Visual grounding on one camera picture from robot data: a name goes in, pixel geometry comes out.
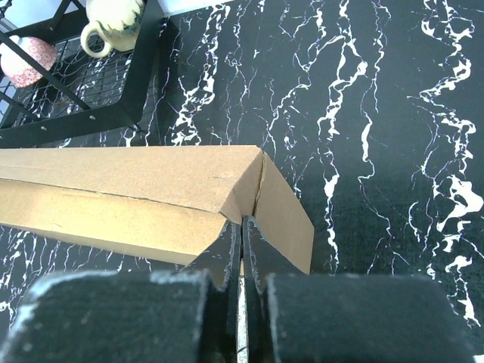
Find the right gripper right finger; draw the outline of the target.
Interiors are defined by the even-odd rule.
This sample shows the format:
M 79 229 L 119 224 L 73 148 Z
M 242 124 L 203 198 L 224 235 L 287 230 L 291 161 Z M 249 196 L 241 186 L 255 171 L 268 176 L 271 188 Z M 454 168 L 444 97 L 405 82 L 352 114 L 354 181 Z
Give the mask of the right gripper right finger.
M 242 227 L 251 362 L 472 362 L 473 346 L 435 281 L 306 275 Z

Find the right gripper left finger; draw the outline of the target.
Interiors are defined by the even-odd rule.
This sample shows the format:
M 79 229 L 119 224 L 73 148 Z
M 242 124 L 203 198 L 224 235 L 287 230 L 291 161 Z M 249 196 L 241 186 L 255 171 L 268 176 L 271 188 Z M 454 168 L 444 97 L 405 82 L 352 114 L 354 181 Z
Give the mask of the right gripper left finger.
M 179 270 L 56 272 L 27 291 L 3 362 L 234 362 L 241 226 Z

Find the brown cardboard box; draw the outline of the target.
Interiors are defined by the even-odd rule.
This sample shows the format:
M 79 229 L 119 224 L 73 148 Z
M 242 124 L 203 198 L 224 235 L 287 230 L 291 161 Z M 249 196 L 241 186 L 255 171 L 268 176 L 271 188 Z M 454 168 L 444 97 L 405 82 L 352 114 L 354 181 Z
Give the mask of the brown cardboard box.
M 1 223 L 55 240 L 187 265 L 225 223 L 247 216 L 278 252 L 309 271 L 313 224 L 259 147 L 1 152 Z

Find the black marble pattern mat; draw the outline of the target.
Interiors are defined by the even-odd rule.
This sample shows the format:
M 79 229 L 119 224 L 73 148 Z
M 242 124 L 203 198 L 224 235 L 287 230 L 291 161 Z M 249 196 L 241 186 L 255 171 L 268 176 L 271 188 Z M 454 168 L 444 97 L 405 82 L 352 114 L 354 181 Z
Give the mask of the black marble pattern mat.
M 1 152 L 259 147 L 313 224 L 306 273 L 432 279 L 481 347 L 483 3 L 231 1 L 163 12 L 136 128 Z M 1 223 L 1 333 L 47 274 L 181 266 Z

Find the pink white ceramic cup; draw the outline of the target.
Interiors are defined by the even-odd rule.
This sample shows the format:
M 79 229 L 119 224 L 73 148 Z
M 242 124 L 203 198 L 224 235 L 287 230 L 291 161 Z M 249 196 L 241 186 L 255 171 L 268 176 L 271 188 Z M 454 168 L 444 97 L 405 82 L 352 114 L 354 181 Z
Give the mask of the pink white ceramic cup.
M 10 36 L 9 39 L 47 71 L 54 66 L 57 50 L 53 45 L 31 36 Z M 26 88 L 43 77 L 5 43 L 1 43 L 1 69 L 16 88 Z

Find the beige ceramic cup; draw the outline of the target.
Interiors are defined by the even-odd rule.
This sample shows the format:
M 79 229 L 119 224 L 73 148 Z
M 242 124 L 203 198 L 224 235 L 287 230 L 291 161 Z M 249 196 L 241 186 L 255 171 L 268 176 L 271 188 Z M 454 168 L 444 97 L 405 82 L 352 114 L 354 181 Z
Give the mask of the beige ceramic cup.
M 80 35 L 80 44 L 86 54 L 93 58 L 106 57 L 112 50 L 131 51 L 137 42 L 145 2 L 136 0 L 91 0 L 85 4 L 88 24 Z M 103 41 L 101 51 L 93 51 L 88 45 L 92 33 Z

